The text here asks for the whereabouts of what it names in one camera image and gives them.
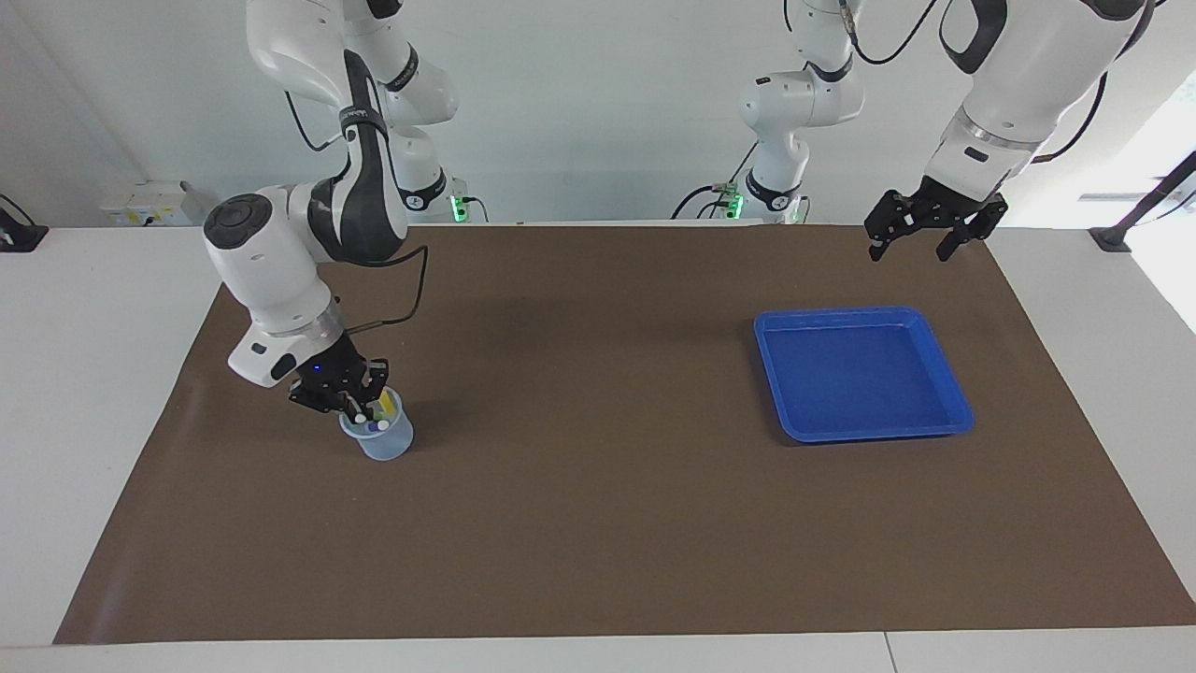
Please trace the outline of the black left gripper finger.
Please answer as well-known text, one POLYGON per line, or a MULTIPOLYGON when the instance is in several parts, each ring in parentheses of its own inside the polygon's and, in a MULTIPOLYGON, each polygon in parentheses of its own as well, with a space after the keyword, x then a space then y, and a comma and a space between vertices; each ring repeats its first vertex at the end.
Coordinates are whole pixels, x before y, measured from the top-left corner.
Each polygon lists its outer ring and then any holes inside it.
POLYGON ((970 241, 984 241, 994 233, 1005 212, 1008 210, 1007 201, 1002 194, 995 194, 988 198, 982 208, 971 218, 952 216, 947 235, 938 246, 938 259, 945 263, 951 259, 958 247, 965 246, 970 241))
POLYGON ((885 192, 864 218, 864 230, 869 238, 869 257, 879 263, 893 241, 914 235, 921 230, 925 204, 919 198, 898 191, 885 192))

